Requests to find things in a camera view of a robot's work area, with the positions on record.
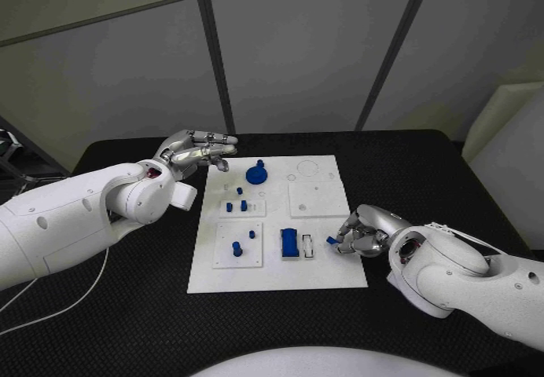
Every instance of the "black table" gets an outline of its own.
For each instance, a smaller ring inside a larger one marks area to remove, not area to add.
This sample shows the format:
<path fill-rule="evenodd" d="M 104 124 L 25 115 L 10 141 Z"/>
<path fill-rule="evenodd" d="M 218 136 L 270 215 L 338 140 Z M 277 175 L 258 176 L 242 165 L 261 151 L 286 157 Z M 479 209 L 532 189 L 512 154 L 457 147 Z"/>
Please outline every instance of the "black table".
<path fill-rule="evenodd" d="M 150 158 L 162 140 L 100 141 L 75 174 Z M 240 135 L 240 157 L 329 154 L 351 209 L 378 205 L 413 224 L 447 224 L 532 258 L 440 132 Z M 381 351 L 455 372 L 541 356 L 463 312 L 437 320 L 418 311 L 385 280 L 385 255 L 364 260 L 368 288 L 188 295 L 205 179 L 202 168 L 185 181 L 198 188 L 192 210 L 170 207 L 113 247 L 102 279 L 75 309 L 0 338 L 1 375 L 188 375 L 245 353 L 310 345 Z M 43 278 L 1 313 L 1 328 L 75 302 L 101 265 L 102 253 Z M 19 290 L 1 293 L 0 304 Z"/>

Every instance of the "wire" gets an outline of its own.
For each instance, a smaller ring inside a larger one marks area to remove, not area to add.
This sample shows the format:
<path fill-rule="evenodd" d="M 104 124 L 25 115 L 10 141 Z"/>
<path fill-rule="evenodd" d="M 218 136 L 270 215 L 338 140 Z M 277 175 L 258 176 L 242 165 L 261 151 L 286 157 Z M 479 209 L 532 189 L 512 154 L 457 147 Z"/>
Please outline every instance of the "wire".
<path fill-rule="evenodd" d="M 26 292 L 26 290 L 32 287 L 32 284 L 38 281 L 38 278 L 30 281 L 30 284 L 22 289 L 22 291 L 17 293 L 17 295 L 9 300 L 7 304 L 0 309 L 0 313 L 6 310 L 6 308 L 12 305 L 13 301 L 17 299 L 17 297 Z"/>
<path fill-rule="evenodd" d="M 105 262 L 108 261 L 108 253 L 110 253 L 110 248 L 105 249 L 105 256 L 104 256 L 104 262 L 102 262 L 102 268 L 100 269 L 100 273 L 98 273 L 98 276 L 97 276 L 97 279 L 94 280 L 94 283 L 92 283 L 92 286 L 88 288 L 88 291 L 85 293 L 85 295 L 63 309 L 61 310 L 59 312 L 51 314 L 49 316 L 46 317 L 42 317 L 39 318 L 38 320 L 32 320 L 30 322 L 27 322 L 26 324 L 20 324 L 19 326 L 16 326 L 14 328 L 10 328 L 7 330 L 4 330 L 3 332 L 0 332 L 0 336 L 3 336 L 4 334 L 7 334 L 9 332 L 14 331 L 14 330 L 19 330 L 20 328 L 26 328 L 29 325 L 32 324 L 38 324 L 39 322 L 42 322 L 43 320 L 49 320 L 52 317 L 56 317 L 58 315 L 61 315 L 62 313 L 65 313 L 71 308 L 74 308 L 74 306 L 82 301 L 82 299 L 88 296 L 88 294 L 91 293 L 91 290 L 94 289 L 98 281 L 100 281 L 100 278 L 102 276 L 102 272 L 104 272 L 104 268 L 105 268 Z M 19 294 L 12 298 L 10 302 L 3 306 L 3 308 L 0 309 L 0 312 L 4 310 L 4 308 L 7 307 L 7 305 L 14 301 L 14 299 L 23 294 L 23 292 L 30 288 L 30 285 L 35 283 L 38 279 L 33 280 L 33 282 L 25 287 L 25 289 L 19 292 Z"/>
<path fill-rule="evenodd" d="M 449 228 L 447 225 L 440 225 L 440 224 L 436 224 L 433 222 L 433 223 L 427 224 L 426 227 L 431 228 L 431 229 L 439 229 L 439 230 L 442 230 L 444 232 L 452 232 L 452 233 L 457 234 L 460 237 L 463 237 L 468 240 L 470 240 L 472 242 L 478 243 L 479 245 L 482 245 L 485 247 L 489 247 L 489 249 L 494 249 L 499 254 L 508 255 L 508 253 L 505 253 L 495 246 L 489 245 L 486 242 L 483 242 L 482 240 L 479 240 L 475 236 L 470 236 L 469 234 L 463 233 L 462 231 Z"/>

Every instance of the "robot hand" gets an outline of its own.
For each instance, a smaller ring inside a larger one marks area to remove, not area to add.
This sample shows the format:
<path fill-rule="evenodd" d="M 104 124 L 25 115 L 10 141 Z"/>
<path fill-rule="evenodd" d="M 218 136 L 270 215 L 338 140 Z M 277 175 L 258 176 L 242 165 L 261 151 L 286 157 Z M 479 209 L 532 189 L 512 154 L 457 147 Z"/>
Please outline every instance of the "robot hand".
<path fill-rule="evenodd" d="M 501 254 L 483 257 L 456 234 Z M 544 263 L 506 255 L 444 225 L 411 226 L 368 205 L 351 214 L 335 240 L 342 254 L 375 257 L 388 251 L 388 282 L 427 314 L 446 318 L 460 309 L 496 334 L 544 351 Z"/>
<path fill-rule="evenodd" d="M 177 182 L 234 154 L 235 137 L 183 130 L 153 159 L 121 163 L 16 196 L 0 206 L 0 290 L 89 259 L 170 205 L 189 210 L 196 189 Z M 108 216 L 108 211 L 118 216 Z"/>

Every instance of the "blue shape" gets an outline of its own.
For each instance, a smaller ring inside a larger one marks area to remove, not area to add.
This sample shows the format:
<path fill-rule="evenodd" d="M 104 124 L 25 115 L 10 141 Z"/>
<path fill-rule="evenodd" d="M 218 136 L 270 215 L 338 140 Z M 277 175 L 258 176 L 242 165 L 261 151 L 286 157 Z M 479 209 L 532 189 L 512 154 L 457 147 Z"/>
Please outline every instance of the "blue shape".
<path fill-rule="evenodd" d="M 242 250 L 241 250 L 241 243 L 238 241 L 232 243 L 232 249 L 234 249 L 235 257 L 240 257 L 242 254 Z"/>
<path fill-rule="evenodd" d="M 260 185 L 268 178 L 263 160 L 257 160 L 257 165 L 245 172 L 245 179 L 253 185 Z"/>
<path fill-rule="evenodd" d="M 281 229 L 281 256 L 297 257 L 297 229 Z"/>

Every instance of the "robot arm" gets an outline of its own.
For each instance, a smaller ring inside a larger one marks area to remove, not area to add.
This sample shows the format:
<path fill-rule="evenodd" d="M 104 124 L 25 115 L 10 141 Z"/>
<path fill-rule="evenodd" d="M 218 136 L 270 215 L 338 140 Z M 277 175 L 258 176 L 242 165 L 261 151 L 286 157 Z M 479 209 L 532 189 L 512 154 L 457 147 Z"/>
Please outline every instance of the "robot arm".
<path fill-rule="evenodd" d="M 544 351 L 544 263 L 506 254 L 483 257 L 447 227 L 411 226 L 367 205 L 351 214 L 336 241 L 342 254 L 375 257 L 388 251 L 388 282 L 427 314 L 446 318 L 460 309 L 501 336 Z"/>
<path fill-rule="evenodd" d="M 189 210 L 196 189 L 177 182 L 234 154 L 235 137 L 180 131 L 154 159 L 121 163 L 16 196 L 0 206 L 0 290 L 72 267 L 165 214 Z M 113 220 L 108 210 L 120 215 Z"/>

